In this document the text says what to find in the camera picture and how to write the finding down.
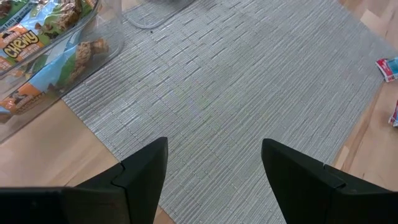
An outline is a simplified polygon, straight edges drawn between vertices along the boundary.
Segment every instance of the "gray placemat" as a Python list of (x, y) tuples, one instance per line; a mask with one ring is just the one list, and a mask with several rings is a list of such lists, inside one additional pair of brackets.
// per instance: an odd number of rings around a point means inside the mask
[(396, 53), (332, 0), (197, 0), (124, 30), (64, 100), (118, 159), (169, 138), (160, 205), (177, 223), (283, 223), (262, 139), (331, 162)]

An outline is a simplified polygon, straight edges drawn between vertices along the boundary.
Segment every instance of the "granola bar wrapper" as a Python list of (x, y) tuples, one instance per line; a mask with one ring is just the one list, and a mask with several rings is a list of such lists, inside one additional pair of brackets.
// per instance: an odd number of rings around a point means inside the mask
[(104, 39), (81, 42), (51, 61), (28, 82), (0, 101), (0, 123), (24, 114), (38, 105), (49, 93), (63, 93), (85, 71), (96, 54), (109, 51)]
[(0, 72), (51, 44), (91, 12), (93, 4), (89, 0), (40, 0), (21, 23), (0, 33)]
[(38, 0), (0, 1), (0, 32), (16, 25), (36, 5)]
[(392, 82), (398, 78), (398, 57), (392, 59), (382, 58), (376, 62), (376, 65), (386, 82)]
[(389, 123), (392, 124), (393, 127), (398, 127), (398, 101), (396, 104), (396, 110), (394, 114), (390, 117)]
[(12, 83), (16, 81), (21, 75), (24, 75), (26, 80), (32, 78), (36, 73), (38, 73), (42, 68), (56, 59), (58, 56), (76, 46), (79, 43), (81, 37), (81, 31), (78, 31), (71, 35), (69, 38), (61, 41), (51, 50), (38, 56), (33, 62), (24, 65), (20, 69), (16, 70), (12, 75), (5, 77), (5, 81)]

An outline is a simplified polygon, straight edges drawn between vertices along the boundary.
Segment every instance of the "clear plastic container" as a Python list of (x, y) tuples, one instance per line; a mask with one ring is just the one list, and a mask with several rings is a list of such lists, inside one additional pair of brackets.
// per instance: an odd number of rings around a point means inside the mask
[[(123, 47), (121, 0), (44, 1), (86, 1), (93, 8), (47, 46), (42, 46), (10, 69), (3, 67), (0, 73), (0, 141), (101, 68)], [(11, 53), (18, 52), (14, 47), (11, 46)]]
[(195, 0), (128, 0), (130, 11), (126, 19), (134, 26), (152, 29), (189, 6)]

